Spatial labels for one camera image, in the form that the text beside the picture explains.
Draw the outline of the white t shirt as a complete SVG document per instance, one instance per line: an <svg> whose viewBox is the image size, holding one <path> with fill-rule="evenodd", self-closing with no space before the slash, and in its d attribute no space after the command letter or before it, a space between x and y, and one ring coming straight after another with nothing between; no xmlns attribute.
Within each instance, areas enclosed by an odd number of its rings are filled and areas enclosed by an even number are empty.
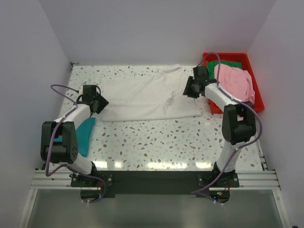
<svg viewBox="0 0 304 228"><path fill-rule="evenodd" d="M148 121L200 116L194 99L183 95L188 77L180 65L162 67L152 76L108 79L102 96L109 104L104 122Z"/></svg>

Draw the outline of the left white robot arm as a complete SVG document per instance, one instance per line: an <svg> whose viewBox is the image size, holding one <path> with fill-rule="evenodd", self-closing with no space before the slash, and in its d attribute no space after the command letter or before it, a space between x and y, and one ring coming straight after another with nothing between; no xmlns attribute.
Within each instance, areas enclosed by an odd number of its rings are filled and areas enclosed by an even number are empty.
<svg viewBox="0 0 304 228"><path fill-rule="evenodd" d="M97 85L83 85L75 90L78 98L72 108L54 121L45 121L41 132L41 159L46 163L45 174L53 175L57 170L66 167L82 174L82 182L94 186L98 182L95 165L79 153L76 136L77 128L93 114L100 114L109 102L102 97Z"/></svg>

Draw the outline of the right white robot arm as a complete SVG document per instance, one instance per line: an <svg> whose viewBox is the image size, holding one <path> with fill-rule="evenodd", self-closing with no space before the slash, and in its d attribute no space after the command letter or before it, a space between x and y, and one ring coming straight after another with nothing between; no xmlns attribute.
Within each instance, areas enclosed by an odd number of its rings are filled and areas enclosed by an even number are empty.
<svg viewBox="0 0 304 228"><path fill-rule="evenodd" d="M211 178L214 185L221 187L228 182L227 173L235 171L241 149L256 134L253 104L234 97L216 79L210 79L205 66L193 68L193 76L189 76L183 95L195 99L206 97L223 112L221 130L225 141L220 157L214 164L214 169L218 171Z"/></svg>

